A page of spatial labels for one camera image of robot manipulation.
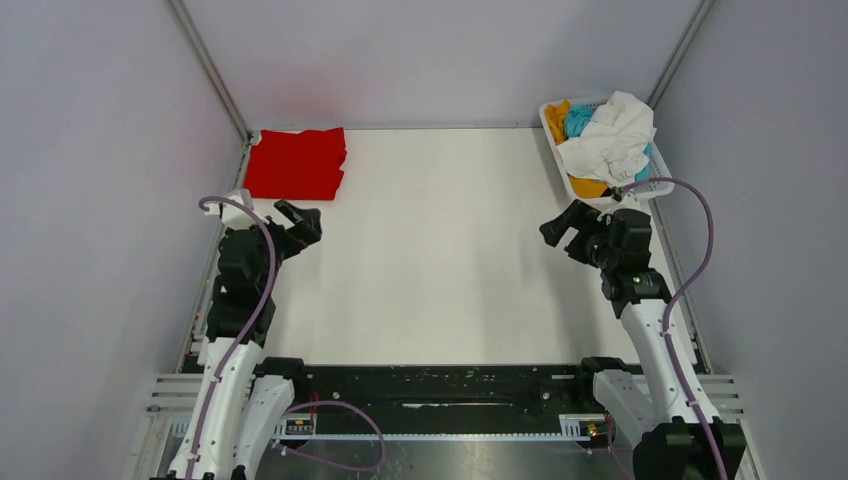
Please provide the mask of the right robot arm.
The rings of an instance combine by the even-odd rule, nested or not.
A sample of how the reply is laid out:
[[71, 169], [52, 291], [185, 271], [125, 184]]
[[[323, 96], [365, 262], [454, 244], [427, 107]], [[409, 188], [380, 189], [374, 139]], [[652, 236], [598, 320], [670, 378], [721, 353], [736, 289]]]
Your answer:
[[633, 375], [613, 358], [587, 358], [573, 386], [583, 410], [603, 407], [632, 446], [636, 479], [732, 479], [747, 442], [741, 427], [724, 422], [680, 345], [671, 321], [673, 296], [651, 267], [649, 214], [631, 208], [608, 213], [580, 200], [542, 224], [544, 242], [600, 272], [601, 291], [628, 334], [645, 377], [642, 393]]

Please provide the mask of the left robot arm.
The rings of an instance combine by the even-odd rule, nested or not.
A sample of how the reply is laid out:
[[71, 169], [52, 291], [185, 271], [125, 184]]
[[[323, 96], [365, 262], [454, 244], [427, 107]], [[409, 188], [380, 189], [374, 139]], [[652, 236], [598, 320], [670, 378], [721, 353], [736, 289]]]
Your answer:
[[200, 209], [225, 227], [207, 312], [206, 359], [187, 431], [167, 479], [252, 479], [285, 410], [309, 401], [310, 385], [293, 373], [261, 373], [282, 263], [322, 238], [321, 213], [286, 200], [275, 209], [287, 225], [262, 217], [245, 191], [206, 196]]

